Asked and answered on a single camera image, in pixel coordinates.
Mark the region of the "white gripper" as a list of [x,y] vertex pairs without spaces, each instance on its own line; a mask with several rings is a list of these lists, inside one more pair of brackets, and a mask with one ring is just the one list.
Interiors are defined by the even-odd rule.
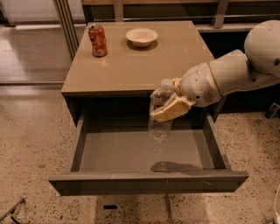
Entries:
[[173,94],[163,106],[152,112],[152,118],[156,121],[173,120],[185,115],[194,104],[196,107],[204,108],[221,99],[207,63],[189,69],[181,79],[172,79],[172,83],[177,96]]

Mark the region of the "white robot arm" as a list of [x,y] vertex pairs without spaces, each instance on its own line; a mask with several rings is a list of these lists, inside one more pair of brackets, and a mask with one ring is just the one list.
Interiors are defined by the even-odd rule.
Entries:
[[204,108],[234,92],[266,88],[280,83],[280,21],[256,25],[244,49],[234,50],[208,63],[200,63],[171,81],[175,93],[150,112],[159,122],[180,117],[192,106]]

